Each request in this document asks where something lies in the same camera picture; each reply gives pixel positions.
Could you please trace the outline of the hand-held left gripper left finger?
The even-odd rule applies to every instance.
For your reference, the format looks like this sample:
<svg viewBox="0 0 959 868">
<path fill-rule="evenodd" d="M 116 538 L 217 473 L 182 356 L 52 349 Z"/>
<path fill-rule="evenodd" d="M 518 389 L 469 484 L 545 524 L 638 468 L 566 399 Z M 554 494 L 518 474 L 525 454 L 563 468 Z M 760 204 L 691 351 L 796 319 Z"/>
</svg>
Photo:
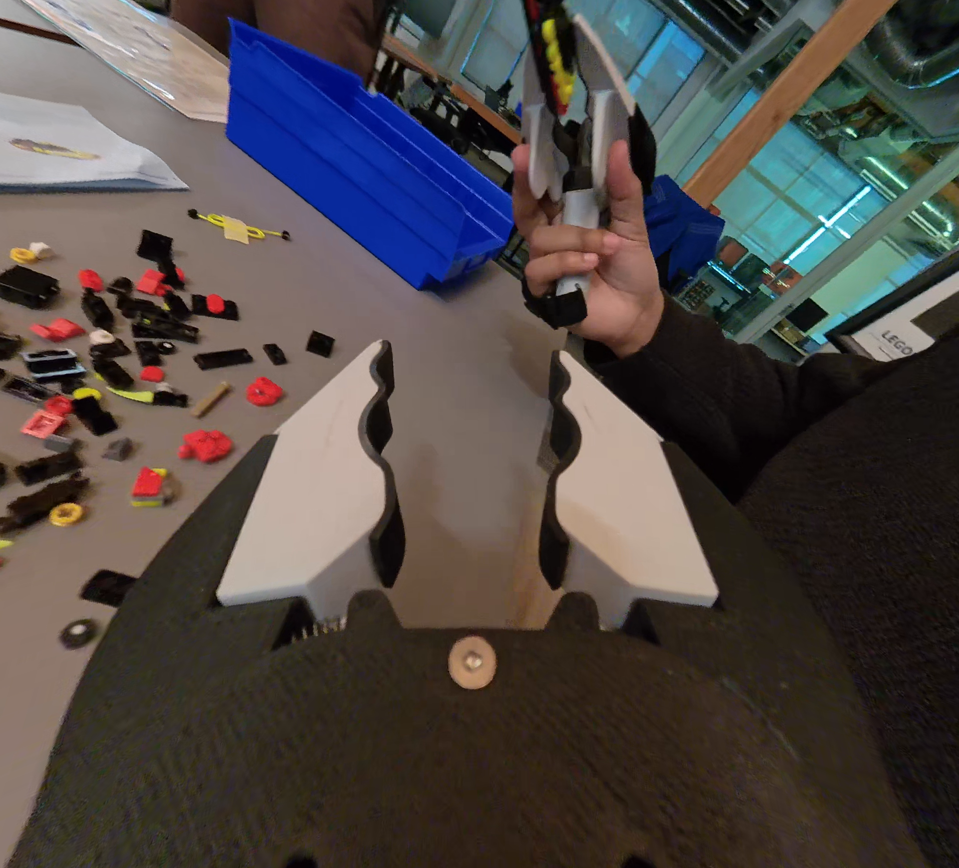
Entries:
<svg viewBox="0 0 959 868">
<path fill-rule="evenodd" d="M 358 593 L 391 588 L 406 533 L 392 469 L 390 342 L 377 340 L 273 434 L 217 588 L 225 607 L 299 599 L 345 620 Z"/>
</svg>

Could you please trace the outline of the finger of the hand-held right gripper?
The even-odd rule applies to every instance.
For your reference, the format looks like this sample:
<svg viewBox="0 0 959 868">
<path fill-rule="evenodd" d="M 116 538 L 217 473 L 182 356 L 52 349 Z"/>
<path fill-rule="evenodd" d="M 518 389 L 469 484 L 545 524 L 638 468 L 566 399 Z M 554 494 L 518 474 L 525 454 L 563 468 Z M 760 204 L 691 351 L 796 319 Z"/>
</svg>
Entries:
<svg viewBox="0 0 959 868">
<path fill-rule="evenodd" d="M 578 73 L 586 92 L 593 190 L 599 198 L 606 198 L 609 151 L 617 141 L 630 142 L 630 123 L 637 104 L 587 20 L 577 13 L 572 18 L 572 26 Z"/>
<path fill-rule="evenodd" d="M 558 61 L 558 74 L 548 62 L 541 72 L 535 49 L 523 57 L 521 81 L 521 135 L 529 146 L 528 181 L 534 198 L 547 195 L 553 203 L 564 198 L 563 180 L 569 160 L 560 147 L 554 129 L 569 109 L 574 76 Z"/>
</svg>

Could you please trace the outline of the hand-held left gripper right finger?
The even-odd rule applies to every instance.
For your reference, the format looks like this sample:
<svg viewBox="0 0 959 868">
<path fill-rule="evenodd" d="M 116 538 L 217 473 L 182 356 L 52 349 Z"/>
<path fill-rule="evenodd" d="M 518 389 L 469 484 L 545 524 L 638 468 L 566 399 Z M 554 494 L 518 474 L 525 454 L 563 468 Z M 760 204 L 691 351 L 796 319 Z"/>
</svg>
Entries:
<svg viewBox="0 0 959 868">
<path fill-rule="evenodd" d="M 718 586 L 661 437 L 566 350 L 551 356 L 548 400 L 546 584 L 592 598 L 605 629 L 639 600 L 712 608 Z"/>
</svg>

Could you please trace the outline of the yellow black red lego model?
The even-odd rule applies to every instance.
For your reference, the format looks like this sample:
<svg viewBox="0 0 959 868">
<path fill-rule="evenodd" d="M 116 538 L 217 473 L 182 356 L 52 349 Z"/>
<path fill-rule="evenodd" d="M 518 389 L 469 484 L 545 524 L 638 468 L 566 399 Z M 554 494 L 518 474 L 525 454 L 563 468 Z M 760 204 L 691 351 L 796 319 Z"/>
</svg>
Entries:
<svg viewBox="0 0 959 868">
<path fill-rule="evenodd" d="M 576 42 L 566 0 L 521 0 L 536 78 L 549 111 L 565 116 L 573 95 Z"/>
</svg>

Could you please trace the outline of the person's right forearm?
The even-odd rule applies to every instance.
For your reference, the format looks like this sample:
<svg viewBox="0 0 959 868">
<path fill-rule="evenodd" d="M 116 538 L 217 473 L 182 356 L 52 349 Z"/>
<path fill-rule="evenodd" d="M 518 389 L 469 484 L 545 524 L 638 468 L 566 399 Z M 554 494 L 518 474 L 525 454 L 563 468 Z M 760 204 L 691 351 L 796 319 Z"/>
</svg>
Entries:
<svg viewBox="0 0 959 868">
<path fill-rule="evenodd" d="M 587 339 L 584 356 L 608 389 L 731 502 L 787 443 L 861 393 L 880 368 L 833 353 L 800 366 L 780 362 L 727 339 L 715 322 L 672 299 L 645 346 L 616 354 Z"/>
</svg>

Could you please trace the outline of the red lego hinge plate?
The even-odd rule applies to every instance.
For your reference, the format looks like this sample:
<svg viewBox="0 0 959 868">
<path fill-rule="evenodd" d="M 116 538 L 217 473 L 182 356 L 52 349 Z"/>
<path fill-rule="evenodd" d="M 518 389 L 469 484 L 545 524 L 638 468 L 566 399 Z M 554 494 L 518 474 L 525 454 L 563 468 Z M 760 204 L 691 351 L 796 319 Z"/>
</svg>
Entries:
<svg viewBox="0 0 959 868">
<path fill-rule="evenodd" d="M 219 430 L 196 430 L 183 435 L 177 456 L 212 464 L 231 454 L 233 447 L 232 439 Z"/>
</svg>

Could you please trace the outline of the red yellow lego wedge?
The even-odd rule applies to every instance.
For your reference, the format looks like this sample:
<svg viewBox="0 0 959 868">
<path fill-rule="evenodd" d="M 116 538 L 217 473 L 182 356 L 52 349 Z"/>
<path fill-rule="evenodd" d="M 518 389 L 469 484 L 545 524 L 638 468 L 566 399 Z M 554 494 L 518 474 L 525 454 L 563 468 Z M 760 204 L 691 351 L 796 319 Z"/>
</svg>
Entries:
<svg viewBox="0 0 959 868">
<path fill-rule="evenodd" d="M 162 507 L 174 502 L 181 485 L 174 474 L 160 467 L 143 467 L 136 476 L 129 493 L 133 507 Z"/>
</svg>

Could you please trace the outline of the black lego slope brick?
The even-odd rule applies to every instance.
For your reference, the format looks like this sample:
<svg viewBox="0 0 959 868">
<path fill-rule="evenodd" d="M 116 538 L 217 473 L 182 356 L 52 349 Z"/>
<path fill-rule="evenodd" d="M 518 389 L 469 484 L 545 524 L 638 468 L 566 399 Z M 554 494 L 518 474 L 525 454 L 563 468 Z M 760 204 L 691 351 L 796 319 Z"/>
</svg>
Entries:
<svg viewBox="0 0 959 868">
<path fill-rule="evenodd" d="M 78 597 L 84 601 L 118 609 L 137 581 L 135 576 L 112 570 L 99 570 L 84 583 Z"/>
</svg>

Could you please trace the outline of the lego instruction booklet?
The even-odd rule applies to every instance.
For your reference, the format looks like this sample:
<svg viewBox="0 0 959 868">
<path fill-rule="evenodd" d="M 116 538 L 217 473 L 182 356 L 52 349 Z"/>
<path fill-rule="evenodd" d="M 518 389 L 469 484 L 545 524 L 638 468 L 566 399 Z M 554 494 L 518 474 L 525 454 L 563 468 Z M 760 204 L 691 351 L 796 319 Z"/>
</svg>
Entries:
<svg viewBox="0 0 959 868">
<path fill-rule="evenodd" d="M 1 95 L 2 192 L 188 189 L 159 156 L 85 108 Z"/>
</svg>

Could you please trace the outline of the person's right hand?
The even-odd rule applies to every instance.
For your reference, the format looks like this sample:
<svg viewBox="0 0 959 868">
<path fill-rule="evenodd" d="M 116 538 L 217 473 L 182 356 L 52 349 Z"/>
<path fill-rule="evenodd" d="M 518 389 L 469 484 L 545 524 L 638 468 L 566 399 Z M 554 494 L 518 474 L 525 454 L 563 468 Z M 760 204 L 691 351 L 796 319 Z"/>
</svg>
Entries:
<svg viewBox="0 0 959 868">
<path fill-rule="evenodd" d="M 641 181 L 625 142 L 615 142 L 608 154 L 606 229 L 562 224 L 549 201 L 534 197 L 528 145 L 516 147 L 511 160 L 513 215 L 528 249 L 523 274 L 530 293 L 543 298 L 561 279 L 588 275 L 587 316 L 573 333 L 619 359 L 641 351 L 662 320 L 665 297 L 646 231 Z"/>
</svg>

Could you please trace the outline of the blue jacket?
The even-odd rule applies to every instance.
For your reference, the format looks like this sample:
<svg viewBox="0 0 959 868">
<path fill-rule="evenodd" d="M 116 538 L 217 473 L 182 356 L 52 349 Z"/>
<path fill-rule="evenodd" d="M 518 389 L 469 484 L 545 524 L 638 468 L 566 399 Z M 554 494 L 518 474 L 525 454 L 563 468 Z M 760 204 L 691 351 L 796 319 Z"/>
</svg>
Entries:
<svg viewBox="0 0 959 868">
<path fill-rule="evenodd" d="M 665 175 L 653 180 L 643 212 L 660 286 L 673 294 L 713 259 L 725 221 L 715 206 L 704 208 Z"/>
</svg>

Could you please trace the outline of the blue plastic bin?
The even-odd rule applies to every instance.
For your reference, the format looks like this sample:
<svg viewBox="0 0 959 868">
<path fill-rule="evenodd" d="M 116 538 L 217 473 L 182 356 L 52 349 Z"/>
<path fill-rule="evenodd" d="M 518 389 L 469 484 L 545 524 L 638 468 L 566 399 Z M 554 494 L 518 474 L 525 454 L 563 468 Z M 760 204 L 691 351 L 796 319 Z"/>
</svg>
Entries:
<svg viewBox="0 0 959 868">
<path fill-rule="evenodd" d="M 506 191 L 355 73 L 229 25 L 233 145 L 416 290 L 498 257 Z"/>
</svg>

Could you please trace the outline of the wooden beam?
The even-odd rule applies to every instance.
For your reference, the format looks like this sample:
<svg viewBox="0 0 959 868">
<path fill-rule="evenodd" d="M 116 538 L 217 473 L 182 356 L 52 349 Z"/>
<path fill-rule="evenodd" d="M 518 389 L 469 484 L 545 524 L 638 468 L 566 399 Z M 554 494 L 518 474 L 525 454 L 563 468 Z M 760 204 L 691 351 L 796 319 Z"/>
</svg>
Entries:
<svg viewBox="0 0 959 868">
<path fill-rule="evenodd" d="M 899 0 L 843 0 L 685 185 L 709 207 Z"/>
</svg>

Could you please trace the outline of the framed marker sign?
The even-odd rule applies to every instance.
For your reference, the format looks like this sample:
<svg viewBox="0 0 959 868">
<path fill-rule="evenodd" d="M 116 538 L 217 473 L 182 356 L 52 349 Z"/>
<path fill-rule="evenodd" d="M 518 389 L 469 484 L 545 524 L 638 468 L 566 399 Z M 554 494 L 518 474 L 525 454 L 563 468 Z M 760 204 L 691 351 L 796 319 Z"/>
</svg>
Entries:
<svg viewBox="0 0 959 868">
<path fill-rule="evenodd" d="M 918 354 L 958 325 L 958 251 L 936 260 L 891 294 L 835 326 L 836 351 L 880 362 Z"/>
</svg>

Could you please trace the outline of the glossy printed sheet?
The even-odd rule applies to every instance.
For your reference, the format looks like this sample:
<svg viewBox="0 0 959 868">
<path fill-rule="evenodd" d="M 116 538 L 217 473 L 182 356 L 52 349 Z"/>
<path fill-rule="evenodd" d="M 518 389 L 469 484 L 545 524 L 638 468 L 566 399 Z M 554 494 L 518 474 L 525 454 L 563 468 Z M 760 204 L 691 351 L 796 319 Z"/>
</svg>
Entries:
<svg viewBox="0 0 959 868">
<path fill-rule="evenodd" d="M 17 0 L 151 97 L 190 119 L 225 123 L 228 64 L 131 0 Z"/>
</svg>

